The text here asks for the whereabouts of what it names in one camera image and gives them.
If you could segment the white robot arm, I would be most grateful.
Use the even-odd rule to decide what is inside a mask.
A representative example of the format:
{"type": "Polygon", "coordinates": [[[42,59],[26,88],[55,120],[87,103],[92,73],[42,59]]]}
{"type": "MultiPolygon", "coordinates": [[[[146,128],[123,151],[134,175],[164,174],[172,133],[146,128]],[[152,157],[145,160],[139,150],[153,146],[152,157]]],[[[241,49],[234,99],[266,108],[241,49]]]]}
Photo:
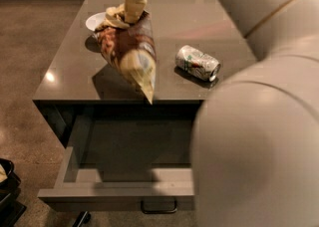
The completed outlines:
{"type": "Polygon", "coordinates": [[[198,227],[319,227],[319,0],[218,0],[257,61],[192,132],[198,227]]]}

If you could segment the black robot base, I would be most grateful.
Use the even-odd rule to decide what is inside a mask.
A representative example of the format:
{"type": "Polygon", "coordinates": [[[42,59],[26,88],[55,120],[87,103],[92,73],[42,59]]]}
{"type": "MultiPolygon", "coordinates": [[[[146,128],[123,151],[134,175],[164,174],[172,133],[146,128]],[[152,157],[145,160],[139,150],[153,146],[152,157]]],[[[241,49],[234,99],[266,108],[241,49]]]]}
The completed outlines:
{"type": "Polygon", "coordinates": [[[11,160],[0,158],[0,227],[14,227],[26,210],[17,198],[21,192],[21,179],[14,172],[15,166],[11,160]]]}

